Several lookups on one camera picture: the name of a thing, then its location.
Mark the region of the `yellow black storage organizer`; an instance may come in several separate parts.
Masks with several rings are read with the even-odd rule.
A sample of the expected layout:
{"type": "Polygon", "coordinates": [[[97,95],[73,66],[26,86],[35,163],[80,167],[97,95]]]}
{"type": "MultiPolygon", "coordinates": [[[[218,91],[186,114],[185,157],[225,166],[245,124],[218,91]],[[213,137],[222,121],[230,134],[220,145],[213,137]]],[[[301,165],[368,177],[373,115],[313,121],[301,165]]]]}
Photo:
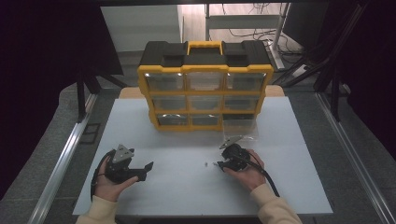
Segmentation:
{"type": "Polygon", "coordinates": [[[254,40],[240,43],[224,41],[188,41],[168,43],[150,41],[147,43],[137,68],[138,85],[148,103],[148,116],[154,127],[161,131],[203,131],[163,130],[152,121],[148,101],[149,90],[145,74],[169,74],[192,72],[265,73],[265,89],[272,78],[274,68],[263,43],[254,40]]]}

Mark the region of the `aluminium rail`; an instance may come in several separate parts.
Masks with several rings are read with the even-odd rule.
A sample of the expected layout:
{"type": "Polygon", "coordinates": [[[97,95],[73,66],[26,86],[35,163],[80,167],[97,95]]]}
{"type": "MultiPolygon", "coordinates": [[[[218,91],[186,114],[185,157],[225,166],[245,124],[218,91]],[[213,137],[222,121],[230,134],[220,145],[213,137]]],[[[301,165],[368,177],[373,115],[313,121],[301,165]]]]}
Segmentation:
{"type": "Polygon", "coordinates": [[[337,136],[346,156],[351,163],[362,187],[366,191],[366,194],[374,207],[378,217],[382,224],[396,224],[396,216],[390,211],[388,202],[386,201],[383,193],[379,186],[375,183],[374,179],[369,174],[366,166],[363,164],[361,157],[359,156],[356,148],[352,144],[349,136],[347,135],[342,123],[337,121],[333,116],[330,103],[326,99],[324,93],[316,93],[316,98],[323,110],[327,120],[330,122],[332,129],[337,136]]]}
{"type": "Polygon", "coordinates": [[[64,145],[63,151],[59,159],[57,160],[52,170],[52,173],[49,177],[49,180],[38,199],[35,209],[33,210],[28,220],[28,224],[44,223],[48,215],[48,212],[50,210],[50,207],[55,199],[56,193],[63,182],[64,175],[76,151],[78,142],[80,141],[80,138],[84,133],[84,130],[91,117],[92,110],[97,97],[98,97],[97,94],[90,94],[87,99],[87,102],[84,104],[84,109],[86,114],[82,117],[82,120],[80,122],[77,122],[75,124],[72,132],[70,133],[64,145]]]}

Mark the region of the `black metal stand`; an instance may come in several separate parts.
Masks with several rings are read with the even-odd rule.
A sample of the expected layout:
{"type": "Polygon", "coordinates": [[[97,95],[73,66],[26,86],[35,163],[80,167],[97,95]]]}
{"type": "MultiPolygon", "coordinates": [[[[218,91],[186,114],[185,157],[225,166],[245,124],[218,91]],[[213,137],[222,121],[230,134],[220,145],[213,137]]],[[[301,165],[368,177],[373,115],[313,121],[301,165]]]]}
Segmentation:
{"type": "Polygon", "coordinates": [[[115,77],[111,76],[110,74],[105,73],[94,67],[89,67],[80,70],[77,73],[77,89],[78,89],[78,123],[81,123],[86,114],[86,100],[85,100],[85,88],[88,88],[91,94],[97,94],[102,89],[97,76],[104,78],[105,80],[109,81],[112,84],[120,88],[126,88],[127,84],[116,79],[115,77]]]}
{"type": "Polygon", "coordinates": [[[363,11],[366,9],[368,1],[369,0],[354,0],[353,7],[346,18],[346,21],[334,33],[335,42],[331,47],[330,52],[326,54],[325,59],[298,77],[280,84],[282,88],[289,88],[318,73],[313,89],[315,92],[325,92],[328,86],[332,85],[330,113],[336,121],[340,120],[338,114],[340,76],[336,70],[337,60],[363,11]]]}

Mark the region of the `set of clear organizer drawers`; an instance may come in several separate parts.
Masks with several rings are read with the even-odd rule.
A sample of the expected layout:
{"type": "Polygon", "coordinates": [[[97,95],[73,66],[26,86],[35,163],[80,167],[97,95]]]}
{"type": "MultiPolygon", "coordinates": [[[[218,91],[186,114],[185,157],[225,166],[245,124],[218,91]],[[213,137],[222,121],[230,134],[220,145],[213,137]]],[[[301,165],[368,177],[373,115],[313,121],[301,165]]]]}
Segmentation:
{"type": "Polygon", "coordinates": [[[163,130],[220,130],[225,120],[255,119],[265,73],[145,74],[152,121],[163,130]]]}

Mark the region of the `white cabinet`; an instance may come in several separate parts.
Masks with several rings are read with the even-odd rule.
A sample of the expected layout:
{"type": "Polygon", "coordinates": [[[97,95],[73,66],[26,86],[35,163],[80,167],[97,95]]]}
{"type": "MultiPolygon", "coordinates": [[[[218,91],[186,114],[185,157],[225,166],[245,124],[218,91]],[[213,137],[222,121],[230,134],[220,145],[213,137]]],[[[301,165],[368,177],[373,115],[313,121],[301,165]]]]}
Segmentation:
{"type": "Polygon", "coordinates": [[[101,7],[117,52],[143,50],[149,41],[181,41],[179,7],[101,7]]]}

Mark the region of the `white metal table frame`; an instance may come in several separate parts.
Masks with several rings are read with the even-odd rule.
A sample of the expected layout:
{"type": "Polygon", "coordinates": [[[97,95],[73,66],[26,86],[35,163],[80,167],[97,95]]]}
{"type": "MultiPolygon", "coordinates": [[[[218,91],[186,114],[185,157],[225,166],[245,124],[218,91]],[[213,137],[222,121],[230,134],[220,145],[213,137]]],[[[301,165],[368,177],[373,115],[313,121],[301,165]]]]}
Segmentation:
{"type": "Polygon", "coordinates": [[[228,15],[223,12],[222,15],[211,15],[210,5],[205,5],[205,39],[210,40],[211,30],[246,30],[262,29],[262,35],[274,34],[273,39],[267,40],[267,48],[271,52],[273,60],[278,70],[284,70],[285,65],[279,54],[278,41],[281,37],[282,29],[290,3],[281,3],[277,14],[247,14],[247,15],[228,15]]]}

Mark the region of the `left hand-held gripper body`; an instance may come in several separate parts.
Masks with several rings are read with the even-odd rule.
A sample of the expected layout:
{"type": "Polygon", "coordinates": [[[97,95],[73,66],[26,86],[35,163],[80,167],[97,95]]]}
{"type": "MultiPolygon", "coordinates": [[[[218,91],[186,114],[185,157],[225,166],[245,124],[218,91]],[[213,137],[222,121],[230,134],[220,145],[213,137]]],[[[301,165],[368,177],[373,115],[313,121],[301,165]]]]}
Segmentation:
{"type": "Polygon", "coordinates": [[[114,183],[122,183],[134,176],[137,172],[129,168],[129,164],[134,156],[134,149],[128,149],[119,144],[116,149],[108,152],[108,161],[105,169],[105,176],[114,183]]]}

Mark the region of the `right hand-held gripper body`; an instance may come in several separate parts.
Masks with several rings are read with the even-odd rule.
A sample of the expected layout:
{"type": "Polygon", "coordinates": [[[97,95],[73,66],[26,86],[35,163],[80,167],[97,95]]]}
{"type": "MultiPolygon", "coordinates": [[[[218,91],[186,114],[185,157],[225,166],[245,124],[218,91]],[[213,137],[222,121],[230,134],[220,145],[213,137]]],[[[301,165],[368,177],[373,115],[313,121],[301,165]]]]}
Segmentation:
{"type": "Polygon", "coordinates": [[[237,141],[241,139],[242,136],[231,137],[226,139],[219,147],[222,149],[221,156],[223,157],[224,161],[228,161],[230,163],[226,167],[229,167],[231,170],[236,172],[244,170],[250,161],[250,155],[248,151],[237,144],[237,141]]]}

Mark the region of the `black floor grate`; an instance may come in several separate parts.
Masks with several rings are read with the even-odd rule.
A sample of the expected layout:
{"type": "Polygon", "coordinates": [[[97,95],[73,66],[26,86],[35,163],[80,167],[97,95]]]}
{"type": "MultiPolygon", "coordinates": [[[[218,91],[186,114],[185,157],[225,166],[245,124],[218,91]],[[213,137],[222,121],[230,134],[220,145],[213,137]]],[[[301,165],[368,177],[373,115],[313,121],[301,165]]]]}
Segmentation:
{"type": "Polygon", "coordinates": [[[82,136],[80,137],[80,143],[82,145],[92,145],[99,134],[100,123],[89,123],[86,127],[82,136]]]}

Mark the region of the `person's right hand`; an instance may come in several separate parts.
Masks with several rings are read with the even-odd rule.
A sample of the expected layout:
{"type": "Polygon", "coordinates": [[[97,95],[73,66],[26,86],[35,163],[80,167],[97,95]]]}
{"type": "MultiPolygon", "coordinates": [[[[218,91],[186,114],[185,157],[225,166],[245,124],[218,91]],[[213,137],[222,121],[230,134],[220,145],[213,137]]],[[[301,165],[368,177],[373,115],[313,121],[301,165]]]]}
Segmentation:
{"type": "MultiPolygon", "coordinates": [[[[250,160],[263,168],[264,163],[259,155],[253,149],[249,149],[248,152],[250,154],[250,160]]],[[[249,191],[253,191],[258,186],[266,183],[264,175],[252,166],[248,166],[243,171],[236,172],[231,170],[225,173],[236,178],[249,191]]]]}

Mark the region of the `person's left hand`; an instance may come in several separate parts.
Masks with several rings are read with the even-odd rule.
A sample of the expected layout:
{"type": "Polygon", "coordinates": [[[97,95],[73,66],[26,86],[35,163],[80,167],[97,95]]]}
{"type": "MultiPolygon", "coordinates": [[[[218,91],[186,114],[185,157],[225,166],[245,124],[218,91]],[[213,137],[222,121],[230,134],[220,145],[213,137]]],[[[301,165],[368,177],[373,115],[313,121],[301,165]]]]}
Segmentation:
{"type": "Polygon", "coordinates": [[[94,195],[106,201],[115,203],[120,197],[120,194],[125,189],[131,187],[132,184],[138,181],[138,177],[134,176],[120,184],[113,183],[105,176],[105,170],[108,161],[109,161],[109,157],[106,157],[105,160],[100,165],[98,175],[96,176],[94,195]]]}

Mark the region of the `pulled clear plastic drawer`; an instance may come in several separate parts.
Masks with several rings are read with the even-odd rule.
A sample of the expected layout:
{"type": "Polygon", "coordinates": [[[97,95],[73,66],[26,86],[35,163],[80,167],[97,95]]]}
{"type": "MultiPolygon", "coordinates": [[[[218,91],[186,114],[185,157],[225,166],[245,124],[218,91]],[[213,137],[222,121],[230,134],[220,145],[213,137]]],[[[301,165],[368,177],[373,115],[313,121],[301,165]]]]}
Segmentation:
{"type": "Polygon", "coordinates": [[[223,121],[223,135],[225,139],[242,136],[245,141],[259,138],[259,131],[255,119],[229,119],[223,121]]]}

